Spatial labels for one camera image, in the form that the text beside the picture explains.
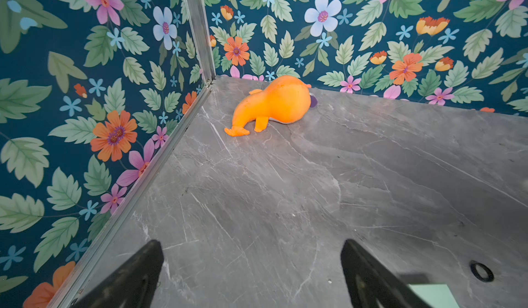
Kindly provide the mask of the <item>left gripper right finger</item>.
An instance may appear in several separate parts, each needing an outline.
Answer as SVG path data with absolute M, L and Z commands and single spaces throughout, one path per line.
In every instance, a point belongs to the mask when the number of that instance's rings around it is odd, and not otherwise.
M 340 262 L 353 307 L 429 306 L 353 239 L 344 242 Z

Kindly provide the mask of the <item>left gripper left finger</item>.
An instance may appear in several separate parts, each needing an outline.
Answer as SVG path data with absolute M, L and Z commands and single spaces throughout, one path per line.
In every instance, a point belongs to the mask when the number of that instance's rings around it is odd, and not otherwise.
M 162 245 L 151 240 L 72 306 L 148 308 L 158 288 L 163 264 Z

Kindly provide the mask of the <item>mint green box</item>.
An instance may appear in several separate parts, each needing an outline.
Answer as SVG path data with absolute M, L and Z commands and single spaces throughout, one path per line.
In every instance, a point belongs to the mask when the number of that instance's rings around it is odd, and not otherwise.
M 445 284 L 409 285 L 425 303 L 434 308 L 459 308 L 449 287 Z

